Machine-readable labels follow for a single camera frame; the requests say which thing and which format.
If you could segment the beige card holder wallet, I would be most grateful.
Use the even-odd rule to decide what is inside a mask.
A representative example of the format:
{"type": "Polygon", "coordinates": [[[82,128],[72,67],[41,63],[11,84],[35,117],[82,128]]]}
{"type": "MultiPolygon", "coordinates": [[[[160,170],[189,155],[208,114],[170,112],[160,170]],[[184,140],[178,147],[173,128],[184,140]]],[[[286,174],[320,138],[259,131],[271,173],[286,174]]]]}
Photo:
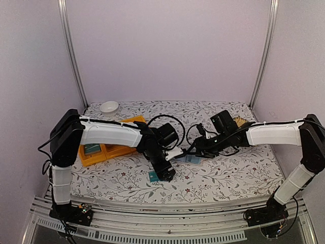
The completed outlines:
{"type": "Polygon", "coordinates": [[[176,162],[192,164],[192,165],[201,165],[203,159],[200,157],[196,157],[195,155],[186,155],[181,158],[173,158],[176,162]]]}

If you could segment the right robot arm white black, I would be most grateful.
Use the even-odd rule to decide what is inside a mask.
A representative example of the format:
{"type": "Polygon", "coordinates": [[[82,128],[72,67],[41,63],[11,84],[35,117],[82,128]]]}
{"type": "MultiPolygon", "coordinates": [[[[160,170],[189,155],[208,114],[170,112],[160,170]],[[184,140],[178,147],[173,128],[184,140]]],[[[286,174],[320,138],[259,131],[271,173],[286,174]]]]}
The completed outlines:
{"type": "Polygon", "coordinates": [[[207,136],[202,125],[197,125],[200,137],[190,145],[196,154],[217,156],[228,147],[250,147],[257,145],[296,145],[302,149],[300,164],[272,194],[263,209],[263,218],[272,222],[282,214],[282,206],[313,178],[324,170],[324,127],[317,116],[292,121],[254,123],[239,126],[227,110],[212,116],[211,122],[216,135],[207,136]]]}

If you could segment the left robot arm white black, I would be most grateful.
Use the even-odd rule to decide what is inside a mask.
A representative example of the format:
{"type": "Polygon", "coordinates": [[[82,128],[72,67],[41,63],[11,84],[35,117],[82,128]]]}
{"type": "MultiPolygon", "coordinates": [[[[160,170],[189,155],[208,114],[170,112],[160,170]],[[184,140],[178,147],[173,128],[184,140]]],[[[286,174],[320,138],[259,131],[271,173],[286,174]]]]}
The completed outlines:
{"type": "Polygon", "coordinates": [[[183,153],[177,145],[179,137],[169,124],[152,128],[147,123],[135,121],[123,123],[91,119],[79,115],[76,109],[68,110],[50,133],[51,184],[55,211],[65,221],[76,213],[71,202],[72,166],[79,147],[86,144],[121,145],[135,148],[151,162],[158,178],[171,181],[175,172],[170,160],[183,153]]]}

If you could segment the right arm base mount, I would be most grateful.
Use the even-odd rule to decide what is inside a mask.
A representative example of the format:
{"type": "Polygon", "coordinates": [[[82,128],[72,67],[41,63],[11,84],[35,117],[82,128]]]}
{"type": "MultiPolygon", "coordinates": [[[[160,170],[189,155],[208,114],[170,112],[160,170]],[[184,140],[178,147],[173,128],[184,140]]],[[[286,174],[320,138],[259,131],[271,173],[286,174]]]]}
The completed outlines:
{"type": "Polygon", "coordinates": [[[285,220],[287,217],[288,211],[286,210],[286,205],[250,208],[243,213],[243,218],[249,227],[285,220]]]}

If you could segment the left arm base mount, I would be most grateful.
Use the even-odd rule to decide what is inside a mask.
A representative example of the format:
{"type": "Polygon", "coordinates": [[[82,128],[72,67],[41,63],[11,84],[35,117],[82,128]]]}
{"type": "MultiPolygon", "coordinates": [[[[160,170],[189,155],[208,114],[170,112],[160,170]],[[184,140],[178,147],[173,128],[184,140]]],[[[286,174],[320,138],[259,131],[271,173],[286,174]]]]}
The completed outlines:
{"type": "Polygon", "coordinates": [[[72,206],[71,203],[63,205],[53,203],[49,216],[63,222],[89,227],[92,222],[93,214],[93,210],[84,203],[80,206],[72,206]]]}

